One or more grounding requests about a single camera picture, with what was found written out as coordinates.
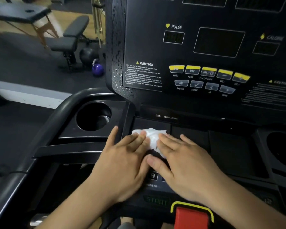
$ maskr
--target treadmill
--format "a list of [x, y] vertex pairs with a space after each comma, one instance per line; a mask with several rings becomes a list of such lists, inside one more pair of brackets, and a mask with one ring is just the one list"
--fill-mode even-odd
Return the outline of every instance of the treadmill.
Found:
[[[286, 215], [286, 0], [106, 0], [106, 8], [110, 91], [86, 89], [58, 106], [0, 180], [0, 228], [50, 214], [91, 173], [115, 125], [116, 142], [134, 129], [185, 134]], [[100, 228], [120, 216], [174, 223], [178, 206], [232, 228], [154, 170]]]

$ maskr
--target cup holder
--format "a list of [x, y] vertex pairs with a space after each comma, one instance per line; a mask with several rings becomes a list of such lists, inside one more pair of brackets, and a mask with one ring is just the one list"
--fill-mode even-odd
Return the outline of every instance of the cup holder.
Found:
[[271, 153], [286, 165], [286, 133], [272, 132], [267, 136], [267, 146]]
[[108, 105], [96, 102], [87, 104], [76, 116], [78, 127], [85, 131], [96, 131], [103, 128], [111, 119]]

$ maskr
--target person's right hand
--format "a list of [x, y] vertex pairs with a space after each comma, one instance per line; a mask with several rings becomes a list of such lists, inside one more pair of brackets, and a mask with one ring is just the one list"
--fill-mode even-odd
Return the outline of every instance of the person's right hand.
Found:
[[171, 170], [159, 158], [148, 155], [147, 163], [181, 197], [206, 204], [210, 194], [216, 194], [218, 185], [229, 179], [211, 156], [183, 134], [181, 140], [160, 134], [157, 146], [166, 156]]

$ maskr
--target red emergency stop button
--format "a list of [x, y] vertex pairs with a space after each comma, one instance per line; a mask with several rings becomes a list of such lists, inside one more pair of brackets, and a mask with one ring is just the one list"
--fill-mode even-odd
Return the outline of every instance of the red emergency stop button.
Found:
[[207, 229], [209, 216], [201, 211], [177, 207], [175, 229]]

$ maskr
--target gray pants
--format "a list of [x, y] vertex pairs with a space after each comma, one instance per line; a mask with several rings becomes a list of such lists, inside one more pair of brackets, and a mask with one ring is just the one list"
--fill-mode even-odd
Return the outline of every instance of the gray pants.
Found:
[[121, 224], [121, 226], [118, 227], [118, 229], [136, 229], [136, 228], [131, 223], [123, 223]]

